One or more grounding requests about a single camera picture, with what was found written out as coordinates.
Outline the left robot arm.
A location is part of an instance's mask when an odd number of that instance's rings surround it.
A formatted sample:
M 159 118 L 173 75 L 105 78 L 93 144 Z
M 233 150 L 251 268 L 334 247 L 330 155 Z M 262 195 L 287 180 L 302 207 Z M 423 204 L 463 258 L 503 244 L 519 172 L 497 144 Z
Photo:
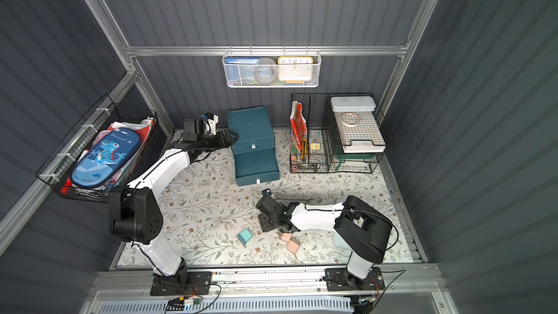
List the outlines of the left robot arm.
M 162 232 L 164 218 L 160 195 L 181 171 L 202 161 L 201 154 L 229 148 L 239 135 L 229 129 L 218 131 L 216 121 L 199 121 L 200 133 L 184 133 L 146 172 L 109 192 L 109 230 L 123 242 L 136 246 L 147 257 L 158 276 L 172 277 L 185 269 L 185 262 Z

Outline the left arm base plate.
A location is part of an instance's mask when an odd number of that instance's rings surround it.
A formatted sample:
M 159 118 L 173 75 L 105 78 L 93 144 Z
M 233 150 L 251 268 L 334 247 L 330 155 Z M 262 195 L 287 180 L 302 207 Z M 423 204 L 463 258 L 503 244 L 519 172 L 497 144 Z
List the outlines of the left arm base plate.
M 153 275 L 150 295 L 153 297 L 207 295 L 212 283 L 212 272 L 191 272 L 186 277 Z

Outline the teal drawer cabinet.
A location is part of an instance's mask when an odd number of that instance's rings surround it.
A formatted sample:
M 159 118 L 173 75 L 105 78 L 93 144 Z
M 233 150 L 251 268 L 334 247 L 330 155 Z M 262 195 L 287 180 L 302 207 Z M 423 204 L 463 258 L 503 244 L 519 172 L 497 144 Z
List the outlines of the teal drawer cabinet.
M 266 107 L 232 110 L 228 129 L 238 135 L 231 150 L 239 187 L 280 179 L 276 138 Z

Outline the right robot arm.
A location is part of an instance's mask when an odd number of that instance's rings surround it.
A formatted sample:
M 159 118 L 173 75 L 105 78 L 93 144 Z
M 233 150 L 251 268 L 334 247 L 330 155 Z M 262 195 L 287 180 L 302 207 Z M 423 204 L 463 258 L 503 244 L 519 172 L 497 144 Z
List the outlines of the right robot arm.
M 263 190 L 256 203 L 263 232 L 282 233 L 305 231 L 334 232 L 352 251 L 347 263 L 347 278 L 363 281 L 372 266 L 384 261 L 389 237 L 395 230 L 393 222 L 356 196 L 330 205 L 309 205 L 293 201 L 285 205 L 274 199 L 270 190 Z

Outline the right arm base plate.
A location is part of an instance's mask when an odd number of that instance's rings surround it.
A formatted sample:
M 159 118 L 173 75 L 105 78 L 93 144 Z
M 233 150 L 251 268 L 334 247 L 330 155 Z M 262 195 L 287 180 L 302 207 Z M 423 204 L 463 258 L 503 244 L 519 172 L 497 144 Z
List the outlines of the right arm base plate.
M 364 279 L 351 274 L 347 269 L 330 267 L 325 269 L 322 280 L 330 292 L 370 291 L 385 289 L 384 277 L 379 267 L 372 267 Z

